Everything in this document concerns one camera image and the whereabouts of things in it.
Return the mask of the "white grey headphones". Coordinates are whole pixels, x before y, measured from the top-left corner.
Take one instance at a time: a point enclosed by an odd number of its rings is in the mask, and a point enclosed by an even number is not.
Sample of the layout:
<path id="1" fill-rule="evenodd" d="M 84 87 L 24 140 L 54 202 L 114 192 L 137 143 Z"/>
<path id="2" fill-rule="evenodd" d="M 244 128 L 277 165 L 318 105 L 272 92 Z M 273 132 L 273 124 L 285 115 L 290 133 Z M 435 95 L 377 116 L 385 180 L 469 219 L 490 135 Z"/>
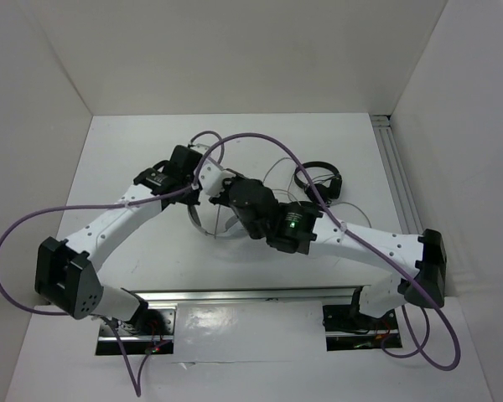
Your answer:
<path id="1" fill-rule="evenodd" d="M 226 207 L 188 206 L 187 214 L 192 226 L 205 237 L 214 240 L 236 240 L 245 234 L 237 217 Z"/>

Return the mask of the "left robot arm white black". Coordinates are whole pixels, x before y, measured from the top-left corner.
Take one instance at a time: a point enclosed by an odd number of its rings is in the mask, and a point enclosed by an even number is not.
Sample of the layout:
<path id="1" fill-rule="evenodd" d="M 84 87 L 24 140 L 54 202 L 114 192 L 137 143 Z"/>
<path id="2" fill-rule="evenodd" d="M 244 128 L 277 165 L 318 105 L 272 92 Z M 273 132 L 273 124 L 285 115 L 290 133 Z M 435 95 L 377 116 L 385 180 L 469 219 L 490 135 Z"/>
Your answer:
<path id="1" fill-rule="evenodd" d="M 159 329 L 160 314 L 139 295 L 101 284 L 97 272 L 134 231 L 171 204 L 197 204 L 190 189 L 200 152 L 182 145 L 170 159 L 140 172 L 115 208 L 63 240 L 49 237 L 38 249 L 35 291 L 76 320 L 88 316 L 118 321 L 131 334 Z"/>

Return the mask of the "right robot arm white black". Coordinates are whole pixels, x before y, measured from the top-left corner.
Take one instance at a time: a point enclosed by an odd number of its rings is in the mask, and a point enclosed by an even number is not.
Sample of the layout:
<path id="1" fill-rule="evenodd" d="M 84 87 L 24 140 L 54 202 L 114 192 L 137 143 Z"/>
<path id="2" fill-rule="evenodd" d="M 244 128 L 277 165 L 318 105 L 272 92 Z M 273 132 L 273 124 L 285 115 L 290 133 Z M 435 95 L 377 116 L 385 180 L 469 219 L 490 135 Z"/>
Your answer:
<path id="1" fill-rule="evenodd" d="M 224 168 L 202 168 L 199 182 L 213 204 L 232 210 L 253 240 L 283 253 L 335 256 L 387 271 L 385 279 L 355 290 L 349 318 L 356 327 L 367 328 L 405 304 L 443 307 L 446 254 L 438 231 L 404 235 L 335 223 L 314 204 L 281 203 L 262 181 Z"/>

